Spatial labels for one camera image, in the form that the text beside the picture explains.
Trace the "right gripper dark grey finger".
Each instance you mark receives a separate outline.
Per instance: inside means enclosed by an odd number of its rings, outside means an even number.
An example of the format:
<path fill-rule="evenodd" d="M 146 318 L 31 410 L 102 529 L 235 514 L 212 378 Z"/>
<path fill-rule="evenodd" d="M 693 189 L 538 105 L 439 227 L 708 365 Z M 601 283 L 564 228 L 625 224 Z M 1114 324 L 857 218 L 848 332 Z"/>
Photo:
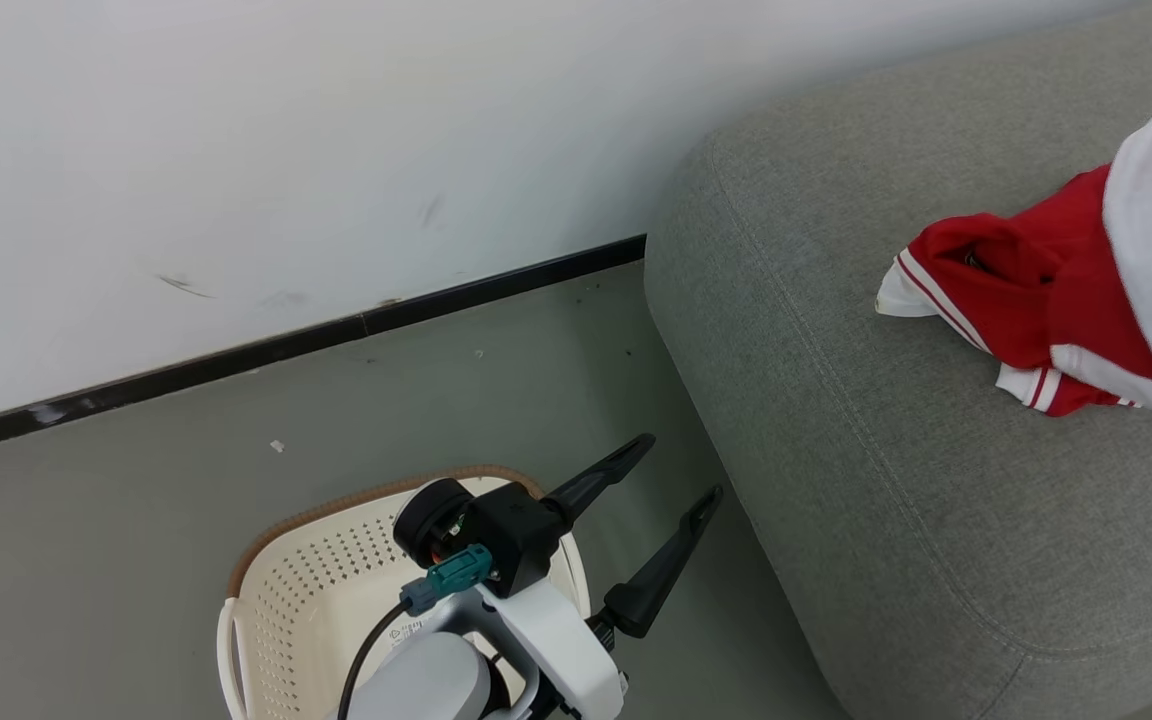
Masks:
<path fill-rule="evenodd" d="M 596 498 L 602 495 L 605 488 L 616 486 L 626 479 L 655 442 L 657 438 L 650 433 L 634 437 L 630 442 L 596 461 L 561 487 L 554 488 L 543 498 L 541 505 L 558 515 L 566 530 L 571 530 L 576 521 L 594 503 Z"/>
<path fill-rule="evenodd" d="M 612 585 L 604 594 L 602 641 L 614 641 L 617 634 L 646 637 L 722 500 L 723 488 L 710 487 L 681 516 L 676 533 L 630 579 Z"/>

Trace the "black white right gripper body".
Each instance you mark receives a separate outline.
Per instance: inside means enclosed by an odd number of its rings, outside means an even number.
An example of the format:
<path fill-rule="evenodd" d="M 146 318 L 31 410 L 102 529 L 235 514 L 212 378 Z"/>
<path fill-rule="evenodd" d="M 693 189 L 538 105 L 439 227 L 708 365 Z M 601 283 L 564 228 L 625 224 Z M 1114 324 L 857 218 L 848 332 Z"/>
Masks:
<path fill-rule="evenodd" d="M 604 614 L 585 617 L 550 583 L 550 559 L 573 524 L 607 488 L 566 483 L 548 497 L 520 484 L 494 488 L 468 506 L 467 538 L 492 556 L 486 582 L 495 615 L 518 650 L 581 719 L 616 719 L 626 688 L 612 659 L 614 626 Z"/>

